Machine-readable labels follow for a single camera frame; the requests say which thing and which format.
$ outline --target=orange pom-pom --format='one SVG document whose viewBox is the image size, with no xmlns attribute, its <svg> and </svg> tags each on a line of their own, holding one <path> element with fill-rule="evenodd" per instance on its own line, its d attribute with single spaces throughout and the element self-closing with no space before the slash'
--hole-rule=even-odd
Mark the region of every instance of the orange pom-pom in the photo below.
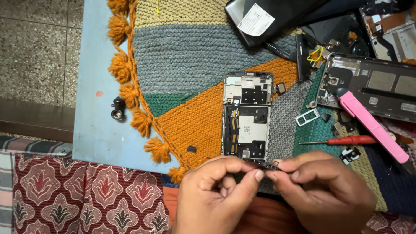
<svg viewBox="0 0 416 234">
<path fill-rule="evenodd" d="M 123 14 L 127 16 L 129 14 L 129 1 L 128 0 L 108 0 L 107 6 L 111 9 L 114 15 Z"/>
<path fill-rule="evenodd" d="M 180 184 L 186 171 L 187 169 L 184 166 L 172 167 L 169 169 L 168 176 L 171 177 L 172 183 Z"/>
<path fill-rule="evenodd" d="M 127 108 L 139 107 L 139 91 L 134 88 L 131 82 L 121 85 L 119 91 L 119 96 L 124 100 Z"/>
<path fill-rule="evenodd" d="M 153 137 L 150 139 L 148 144 L 144 145 L 144 151 L 152 152 L 150 158 L 157 163 L 168 163 L 171 161 L 171 156 L 169 155 L 169 146 L 164 144 L 159 138 Z"/>
<path fill-rule="evenodd" d="M 142 137 L 149 137 L 151 124 L 152 120 L 144 113 L 144 111 L 138 107 L 133 110 L 133 120 L 130 123 L 130 126 L 135 127 L 141 133 Z"/>
<path fill-rule="evenodd" d="M 118 46 L 116 46 L 116 49 L 119 53 L 114 53 L 115 56 L 111 59 L 108 71 L 116 77 L 116 80 L 120 84 L 124 84 L 130 81 L 130 70 L 132 65 L 127 59 L 126 53 Z"/>
<path fill-rule="evenodd" d="M 129 23 L 123 14 L 111 16 L 108 24 L 108 37 L 113 40 L 114 45 L 120 45 L 126 40 L 127 34 L 130 33 Z"/>
</svg>

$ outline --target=human hand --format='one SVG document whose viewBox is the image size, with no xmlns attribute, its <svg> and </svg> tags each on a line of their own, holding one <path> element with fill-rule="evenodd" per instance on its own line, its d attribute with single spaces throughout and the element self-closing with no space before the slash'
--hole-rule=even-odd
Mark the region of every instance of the human hand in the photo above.
<svg viewBox="0 0 416 234">
<path fill-rule="evenodd" d="M 278 167 L 282 171 L 266 175 L 308 231 L 361 233 L 377 202 L 361 175 L 320 150 L 283 160 Z"/>
<path fill-rule="evenodd" d="M 187 171 L 179 187 L 172 233 L 231 233 L 264 177 L 255 168 L 239 158 L 218 156 Z M 239 184 L 230 174 L 237 172 L 246 172 Z"/>
</svg>

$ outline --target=yellow wire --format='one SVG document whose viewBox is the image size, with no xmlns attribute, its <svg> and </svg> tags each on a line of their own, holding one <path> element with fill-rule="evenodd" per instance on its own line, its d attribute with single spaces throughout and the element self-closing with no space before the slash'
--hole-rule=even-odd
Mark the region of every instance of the yellow wire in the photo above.
<svg viewBox="0 0 416 234">
<path fill-rule="evenodd" d="M 322 56 L 322 51 L 324 50 L 324 48 L 323 47 L 320 47 L 320 49 L 321 49 L 321 53 L 319 54 L 319 57 L 316 60 L 311 59 L 311 55 L 308 56 L 307 60 L 308 61 L 313 61 L 313 62 L 318 61 L 321 58 L 321 56 Z"/>
</svg>

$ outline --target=gray knitted fabric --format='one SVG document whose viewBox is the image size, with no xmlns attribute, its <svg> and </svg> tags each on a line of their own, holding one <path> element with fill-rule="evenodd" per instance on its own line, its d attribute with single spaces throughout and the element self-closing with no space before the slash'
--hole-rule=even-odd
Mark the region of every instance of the gray knitted fabric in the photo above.
<svg viewBox="0 0 416 234">
<path fill-rule="evenodd" d="M 297 126 L 295 118 L 300 115 L 304 104 L 304 99 L 300 97 L 306 96 L 311 84 L 310 81 L 298 83 L 272 103 L 269 144 L 267 145 L 268 162 L 273 159 L 292 157 Z M 272 181 L 267 177 L 260 182 L 258 191 L 276 194 Z"/>
<path fill-rule="evenodd" d="M 147 94 L 195 94 L 241 71 L 277 58 L 265 48 L 247 50 L 228 25 L 161 25 L 135 29 L 134 58 Z M 295 37 L 276 44 L 294 48 Z"/>
</svg>

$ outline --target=light blue board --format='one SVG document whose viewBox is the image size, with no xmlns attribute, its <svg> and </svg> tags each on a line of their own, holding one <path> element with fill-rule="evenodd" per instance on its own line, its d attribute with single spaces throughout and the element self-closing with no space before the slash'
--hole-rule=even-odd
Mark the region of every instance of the light blue board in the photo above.
<svg viewBox="0 0 416 234">
<path fill-rule="evenodd" d="M 131 112 L 126 109 L 123 123 L 111 118 L 110 105 L 119 94 L 118 82 L 107 71 L 117 52 L 106 36 L 111 16 L 106 1 L 85 0 L 72 158 L 166 174 L 178 161 L 171 155 L 170 163 L 153 164 L 143 149 L 148 139 L 130 126 Z M 127 53 L 127 41 L 120 48 Z M 96 97 L 97 91 L 103 95 Z"/>
</svg>

